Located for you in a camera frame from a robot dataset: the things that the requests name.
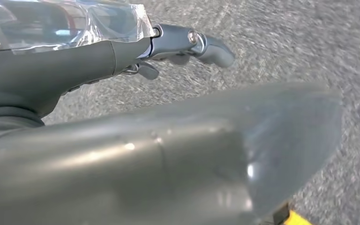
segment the plastic wrap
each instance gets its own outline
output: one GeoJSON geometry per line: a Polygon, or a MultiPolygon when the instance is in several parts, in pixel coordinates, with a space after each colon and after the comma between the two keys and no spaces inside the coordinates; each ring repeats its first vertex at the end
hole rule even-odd
{"type": "Polygon", "coordinates": [[[110,0],[0,0],[0,51],[74,48],[154,35],[143,5],[110,0]]]}

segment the robotic hand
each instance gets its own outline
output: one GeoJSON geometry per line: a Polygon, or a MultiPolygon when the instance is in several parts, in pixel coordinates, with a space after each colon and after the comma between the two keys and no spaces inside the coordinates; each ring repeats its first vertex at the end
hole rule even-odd
{"type": "MultiPolygon", "coordinates": [[[[234,54],[217,38],[192,28],[160,24],[155,35],[137,42],[100,41],[76,48],[14,55],[0,51],[0,109],[13,106],[37,115],[48,115],[60,96],[102,79],[141,74],[155,79],[159,71],[149,60],[169,60],[184,65],[190,57],[227,68],[234,54]]],[[[0,112],[10,115],[13,112],[0,112]]]]}

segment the tape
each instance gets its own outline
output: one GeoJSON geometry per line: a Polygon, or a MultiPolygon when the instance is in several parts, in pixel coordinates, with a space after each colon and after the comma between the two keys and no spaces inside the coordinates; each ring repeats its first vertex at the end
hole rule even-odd
{"type": "Polygon", "coordinates": [[[312,225],[305,218],[294,211],[290,211],[289,218],[284,222],[285,225],[312,225]]]}

